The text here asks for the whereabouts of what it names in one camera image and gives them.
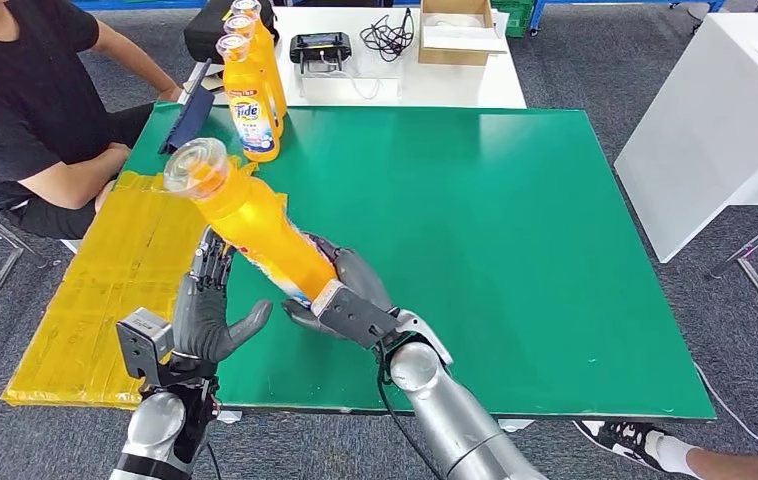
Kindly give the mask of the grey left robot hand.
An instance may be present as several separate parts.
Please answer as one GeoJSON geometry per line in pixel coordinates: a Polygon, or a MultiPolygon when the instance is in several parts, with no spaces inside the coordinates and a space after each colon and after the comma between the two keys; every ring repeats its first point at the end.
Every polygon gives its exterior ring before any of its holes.
{"type": "Polygon", "coordinates": [[[268,322],[272,303],[257,301],[240,320],[229,320],[227,283],[236,248],[204,228],[173,309],[174,351],[211,363],[228,358],[268,322]]]}

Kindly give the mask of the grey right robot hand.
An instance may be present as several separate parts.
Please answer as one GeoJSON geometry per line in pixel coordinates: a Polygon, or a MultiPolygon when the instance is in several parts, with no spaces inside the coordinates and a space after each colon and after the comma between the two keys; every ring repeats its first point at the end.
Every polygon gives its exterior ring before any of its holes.
{"type": "MultiPolygon", "coordinates": [[[[306,235],[331,262],[338,279],[344,285],[383,311],[389,311],[393,307],[382,281],[357,252],[313,233],[306,232],[306,235]]],[[[295,324],[336,339],[344,339],[344,336],[321,324],[308,308],[297,301],[287,299],[281,306],[295,324]]]]}

